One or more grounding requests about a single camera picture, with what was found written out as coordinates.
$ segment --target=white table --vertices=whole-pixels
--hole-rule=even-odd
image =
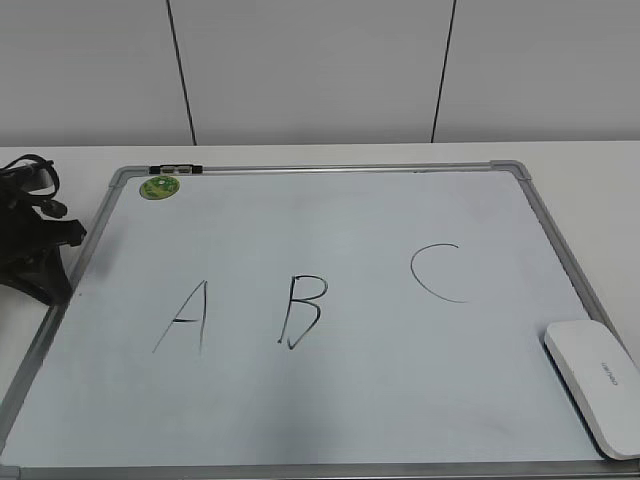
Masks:
[[[534,185],[596,294],[640,365],[636,280],[640,272],[640,142],[545,142],[243,147],[0,148],[0,166],[24,153],[55,162],[57,197],[87,229],[113,172],[124,165],[193,163],[290,165],[452,163],[515,159]],[[65,248],[68,267],[79,248]],[[0,398],[26,352],[46,307],[0,286]]]

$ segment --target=black strap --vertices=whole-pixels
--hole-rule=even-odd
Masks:
[[[23,160],[29,160],[38,164],[39,168],[46,170],[46,172],[51,177],[53,181],[53,192],[52,193],[43,193],[40,195],[34,195],[32,193],[25,192],[19,186],[17,186],[14,182],[6,181],[2,179],[2,172],[13,167],[16,163],[21,162]],[[0,187],[4,190],[8,191],[13,195],[14,199],[18,201],[22,201],[27,203],[28,205],[38,206],[42,209],[42,213],[54,218],[62,218],[67,214],[67,207],[65,207],[62,203],[56,202],[53,200],[53,197],[56,196],[58,190],[60,190],[60,178],[56,173],[55,169],[52,167],[53,162],[49,162],[42,158],[40,155],[35,155],[33,153],[27,153],[26,155],[17,158],[13,162],[9,163],[5,167],[0,169]]]
[[[43,193],[43,194],[40,194],[40,195],[34,195],[34,194],[31,194],[31,193],[27,193],[24,190],[21,190],[18,187],[16,187],[15,185],[13,185],[11,182],[6,182],[6,181],[2,182],[2,186],[6,190],[9,190],[13,194],[13,196],[15,198],[17,198],[18,200],[22,200],[24,202],[27,202],[30,205],[41,206],[43,204],[43,202],[45,202],[46,200],[51,200],[53,197],[56,196],[56,194],[58,193],[58,190],[60,190],[60,178],[58,177],[58,174],[56,173],[56,171],[51,166],[52,162],[47,162],[40,155],[36,155],[34,153],[27,153],[26,155],[23,155],[20,158],[15,159],[13,162],[9,163],[8,165],[4,166],[3,168],[0,168],[0,173],[3,172],[4,170],[10,169],[16,163],[21,162],[23,160],[30,160],[32,162],[35,162],[41,168],[44,168],[46,170],[46,172],[51,177],[51,180],[53,181],[53,192],[52,193]]]

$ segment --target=black bag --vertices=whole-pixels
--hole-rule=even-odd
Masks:
[[[15,166],[27,161],[26,165]],[[30,191],[53,184],[53,192]],[[60,259],[60,245],[75,247],[87,233],[78,220],[43,220],[43,215],[62,218],[67,207],[53,200],[60,179],[53,162],[27,154],[0,169],[0,284],[18,289],[46,305],[71,298],[71,285]]]

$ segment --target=whiteboard eraser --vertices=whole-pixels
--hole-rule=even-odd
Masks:
[[[552,323],[544,343],[602,451],[640,458],[640,371],[609,329],[593,320]]]

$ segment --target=black marker writing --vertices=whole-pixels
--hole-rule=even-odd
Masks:
[[[453,248],[459,248],[458,245],[455,245],[453,243],[434,243],[433,245],[427,245],[426,247],[422,247],[420,250],[418,250],[416,253],[413,254],[413,256],[411,257],[411,264],[410,264],[410,268],[411,268],[411,273],[413,274],[413,278],[416,279],[416,282],[418,282],[420,284],[420,286],[422,286],[422,288],[424,288],[427,292],[429,292],[431,295],[434,295],[442,300],[445,300],[447,302],[451,302],[451,303],[467,303],[467,300],[454,300],[452,298],[447,298],[445,296],[439,295],[436,292],[434,292],[433,290],[431,290],[429,287],[427,287],[424,282],[422,280],[420,280],[420,278],[418,277],[418,274],[416,273],[416,270],[413,266],[413,263],[416,260],[416,257],[424,252],[425,250],[429,249],[429,248],[434,248],[434,247],[453,247]]]
[[[322,292],[320,292],[318,295],[312,295],[310,297],[295,298],[293,296],[293,293],[296,289],[296,282],[298,282],[302,278],[313,278],[315,280],[320,280],[323,285]],[[294,348],[296,348],[296,346],[302,341],[305,335],[309,333],[311,329],[316,326],[316,323],[318,323],[318,320],[320,320],[320,315],[322,314],[322,310],[320,309],[320,306],[318,304],[312,302],[311,300],[316,300],[322,297],[325,293],[327,293],[328,289],[329,289],[329,284],[327,283],[327,281],[324,278],[321,278],[315,275],[296,275],[295,277],[291,277],[291,286],[289,287],[289,304],[287,305],[287,314],[284,317],[284,325],[282,325],[282,333],[280,334],[278,343],[282,343],[282,340],[284,338],[285,330],[287,329],[287,323],[289,323],[289,315],[291,313],[291,304],[304,303],[305,305],[309,305],[310,307],[315,309],[316,317],[295,342],[291,343],[291,339],[287,338],[287,346],[289,347],[289,350],[293,350]]]
[[[162,332],[162,335],[158,339],[158,342],[156,343],[156,346],[153,347],[153,351],[151,353],[156,353],[156,350],[160,346],[160,343],[162,343],[162,340],[164,340],[164,337],[167,336],[167,333],[169,333],[169,330],[171,329],[173,324],[175,324],[175,323],[197,323],[197,322],[200,322],[200,343],[199,343],[198,351],[202,352],[202,340],[204,339],[204,325],[205,325],[205,323],[207,321],[207,285],[208,285],[208,282],[206,280],[203,280],[198,284],[198,286],[196,288],[193,289],[193,291],[189,294],[187,299],[184,301],[184,303],[182,304],[182,306],[178,310],[178,313],[176,313],[173,316],[173,319],[169,322],[169,325],[167,325],[167,328],[165,328],[164,332]],[[182,313],[184,308],[189,303],[189,300],[191,300],[191,297],[193,297],[195,295],[195,293],[200,288],[202,288],[202,318],[199,318],[199,319],[182,318],[180,316],[180,314]]]

